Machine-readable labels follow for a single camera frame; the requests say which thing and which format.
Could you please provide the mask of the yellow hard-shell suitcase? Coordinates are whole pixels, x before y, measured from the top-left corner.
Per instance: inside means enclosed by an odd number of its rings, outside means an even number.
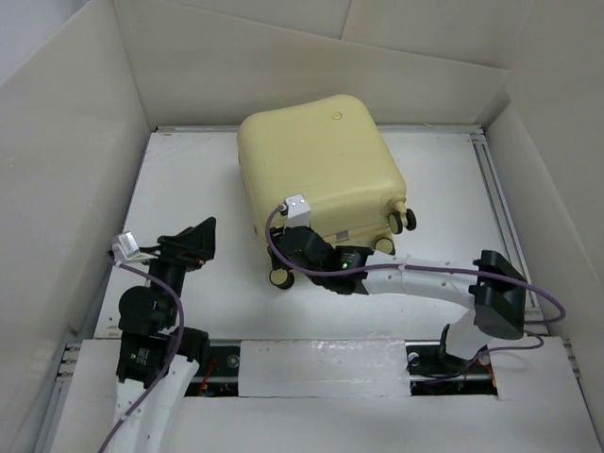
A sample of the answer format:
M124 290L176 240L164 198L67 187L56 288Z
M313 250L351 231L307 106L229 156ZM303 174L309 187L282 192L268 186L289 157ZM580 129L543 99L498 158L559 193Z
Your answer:
M392 255L393 237L414 230L407 185L368 108L339 94L257 112L237 132L238 162L254 228L271 260L265 233L283 227L278 205L302 193L310 228L333 246L370 247Z

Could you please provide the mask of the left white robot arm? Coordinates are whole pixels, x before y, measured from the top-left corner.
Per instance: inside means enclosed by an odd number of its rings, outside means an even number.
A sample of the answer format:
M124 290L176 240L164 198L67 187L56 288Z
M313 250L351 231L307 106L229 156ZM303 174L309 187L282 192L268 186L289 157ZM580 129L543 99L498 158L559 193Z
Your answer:
M113 426L102 452L161 452L179 404L196 374L211 365L207 332L186 327L185 276L213 260L216 220L209 217L155 245L124 231L111 240L117 268L142 277L118 302L121 332Z

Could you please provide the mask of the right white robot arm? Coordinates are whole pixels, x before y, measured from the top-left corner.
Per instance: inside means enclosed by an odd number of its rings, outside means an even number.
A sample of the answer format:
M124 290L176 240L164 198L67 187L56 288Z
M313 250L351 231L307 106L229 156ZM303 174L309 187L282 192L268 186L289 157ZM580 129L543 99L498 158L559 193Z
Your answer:
M458 321L443 328L436 350L414 362L432 376L460 374L492 340L525 334L526 281L495 251L484 250L468 263L444 262L333 246L308 226L270 227L265 236L274 262L333 293L412 295L464 308Z

